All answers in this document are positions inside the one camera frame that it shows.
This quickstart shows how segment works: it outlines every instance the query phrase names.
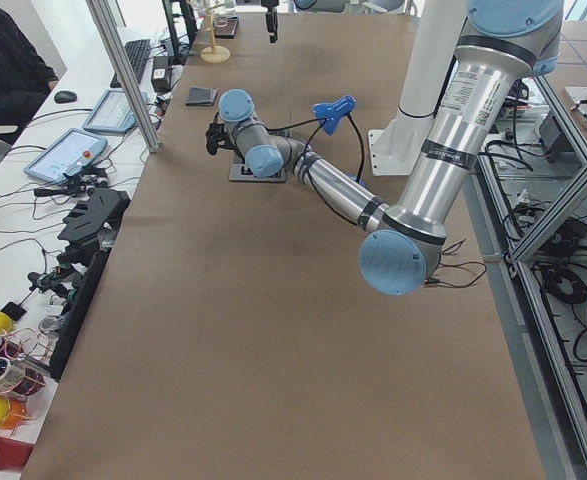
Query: black band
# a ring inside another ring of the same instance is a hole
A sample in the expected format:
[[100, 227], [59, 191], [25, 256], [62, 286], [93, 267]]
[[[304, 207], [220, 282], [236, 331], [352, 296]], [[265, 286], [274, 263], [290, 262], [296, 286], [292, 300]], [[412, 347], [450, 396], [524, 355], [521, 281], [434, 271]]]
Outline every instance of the black band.
[[457, 46], [486, 47], [497, 50], [498, 52], [508, 53], [509, 55], [513, 55], [514, 57], [525, 61], [531, 66], [531, 68], [537, 63], [537, 57], [526, 48], [520, 47], [511, 42], [500, 40], [499, 38], [484, 37], [481, 35], [466, 35], [458, 40]]
[[444, 245], [446, 238], [435, 237], [433, 235], [428, 235], [423, 232], [419, 232], [411, 227], [407, 227], [406, 225], [398, 222], [397, 220], [392, 219], [386, 213], [382, 216], [382, 221], [386, 223], [389, 227], [394, 230], [397, 230], [404, 235], [407, 235], [415, 240], [419, 240], [420, 242], [430, 243], [431, 245]]
[[357, 226], [362, 230], [366, 230], [371, 215], [373, 215], [373, 212], [377, 210], [377, 207], [383, 203], [384, 201], [380, 197], [373, 197], [369, 200], [369, 203], [366, 204], [366, 207], [364, 207], [364, 210], [362, 210], [362, 213], [360, 213], [360, 216], [357, 218]]
[[466, 170], [471, 170], [473, 165], [475, 165], [475, 161], [477, 160], [477, 155], [472, 155], [467, 152], [462, 152], [461, 150], [445, 147], [444, 145], [435, 143], [428, 138], [424, 140], [421, 151], [428, 158], [442, 160], [443, 162], [462, 167]]
[[308, 151], [304, 155], [302, 155], [302, 157], [298, 160], [298, 164], [300, 165], [300, 167], [297, 171], [297, 179], [300, 183], [304, 183], [304, 174], [308, 172], [313, 166], [313, 164], [317, 162], [320, 158], [321, 157], [313, 151]]
[[250, 116], [249, 118], [245, 118], [244, 120], [235, 124], [233, 130], [231, 131], [231, 136], [233, 138], [237, 138], [237, 136], [243, 130], [246, 130], [247, 128], [252, 127], [254, 125], [262, 125], [264, 128], [266, 128], [266, 126], [260, 121], [259, 118], [257, 118], [256, 116]]
[[410, 118], [429, 118], [429, 117], [432, 117], [433, 115], [435, 115], [434, 111], [431, 113], [428, 113], [426, 115], [411, 115], [409, 112], [405, 112], [402, 109], [402, 107], [400, 107], [399, 105], [397, 106], [397, 108], [400, 110], [400, 112], [402, 112], [404, 115], [406, 115], [407, 117], [410, 117]]

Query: keyboard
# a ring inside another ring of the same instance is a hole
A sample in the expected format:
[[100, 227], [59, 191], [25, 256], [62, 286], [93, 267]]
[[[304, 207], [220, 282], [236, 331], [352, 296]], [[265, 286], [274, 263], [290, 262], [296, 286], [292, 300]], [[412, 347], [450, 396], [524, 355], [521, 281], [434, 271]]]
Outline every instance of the keyboard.
[[[131, 62], [131, 67], [133, 67], [137, 83], [140, 83], [142, 76], [144, 75], [146, 61], [149, 59], [151, 53], [151, 40], [145, 38], [126, 42], [124, 45], [124, 51], [129, 58], [129, 62]], [[121, 86], [122, 84], [118, 81], [117, 74], [114, 74], [113, 80], [111, 80], [111, 88], [118, 88]]]

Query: white column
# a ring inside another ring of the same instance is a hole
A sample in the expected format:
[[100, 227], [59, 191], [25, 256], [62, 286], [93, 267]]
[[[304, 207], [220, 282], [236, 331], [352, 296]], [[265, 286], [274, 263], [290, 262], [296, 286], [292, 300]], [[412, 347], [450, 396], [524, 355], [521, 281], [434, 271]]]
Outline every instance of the white column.
[[467, 0], [426, 0], [396, 117], [371, 130], [374, 175], [410, 175], [431, 124], [453, 50], [466, 19]]

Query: wooden stand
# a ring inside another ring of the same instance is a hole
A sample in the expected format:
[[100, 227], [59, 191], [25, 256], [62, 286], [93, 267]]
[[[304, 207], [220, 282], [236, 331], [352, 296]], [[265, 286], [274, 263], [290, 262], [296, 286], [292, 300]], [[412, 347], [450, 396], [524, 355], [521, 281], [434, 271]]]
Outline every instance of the wooden stand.
[[213, 28], [213, 8], [206, 9], [206, 24], [209, 30], [209, 37], [211, 39], [211, 46], [202, 49], [200, 57], [207, 63], [222, 63], [231, 58], [231, 52], [228, 48], [217, 45], [215, 42], [215, 31]]

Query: computer mouse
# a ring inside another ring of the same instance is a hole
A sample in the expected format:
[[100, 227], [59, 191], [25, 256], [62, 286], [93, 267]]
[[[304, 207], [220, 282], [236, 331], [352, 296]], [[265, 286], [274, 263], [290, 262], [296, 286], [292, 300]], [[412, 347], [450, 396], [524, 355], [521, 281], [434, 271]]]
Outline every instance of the computer mouse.
[[53, 100], [55, 100], [55, 103], [70, 103], [77, 100], [77, 94], [70, 90], [60, 90], [55, 94]]

